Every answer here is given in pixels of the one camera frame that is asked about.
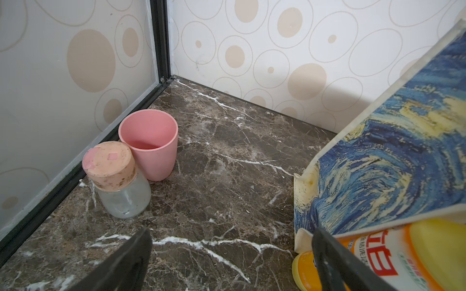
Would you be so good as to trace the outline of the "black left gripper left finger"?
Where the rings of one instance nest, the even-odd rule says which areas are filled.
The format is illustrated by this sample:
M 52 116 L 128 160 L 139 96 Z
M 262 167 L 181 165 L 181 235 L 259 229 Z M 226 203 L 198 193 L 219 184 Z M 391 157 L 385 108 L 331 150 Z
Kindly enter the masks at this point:
M 72 291 L 140 291 L 152 251 L 150 230 L 140 229 Z

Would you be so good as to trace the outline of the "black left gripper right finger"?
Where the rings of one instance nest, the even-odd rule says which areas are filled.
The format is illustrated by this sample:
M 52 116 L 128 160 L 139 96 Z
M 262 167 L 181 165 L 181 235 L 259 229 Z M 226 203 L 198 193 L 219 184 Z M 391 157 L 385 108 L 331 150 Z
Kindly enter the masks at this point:
M 323 228 L 315 230 L 312 248 L 324 291 L 394 290 Z

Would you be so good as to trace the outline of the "orange soap bottle back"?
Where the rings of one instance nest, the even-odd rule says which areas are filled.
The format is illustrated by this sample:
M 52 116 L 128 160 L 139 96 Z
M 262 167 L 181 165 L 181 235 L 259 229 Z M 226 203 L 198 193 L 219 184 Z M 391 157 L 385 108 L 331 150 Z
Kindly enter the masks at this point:
M 302 291 L 323 291 L 313 235 L 299 229 L 295 237 L 298 255 L 292 263 L 292 275 Z M 401 219 L 333 237 L 394 290 L 466 288 L 466 225 L 457 215 Z

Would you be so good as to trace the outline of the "cream Starry Night tote bag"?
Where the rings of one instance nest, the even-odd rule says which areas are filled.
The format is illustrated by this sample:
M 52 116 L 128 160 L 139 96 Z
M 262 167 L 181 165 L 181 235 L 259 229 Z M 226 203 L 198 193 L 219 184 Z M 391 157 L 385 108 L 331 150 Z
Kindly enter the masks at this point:
M 294 177 L 297 253 L 429 218 L 466 220 L 464 19 Z

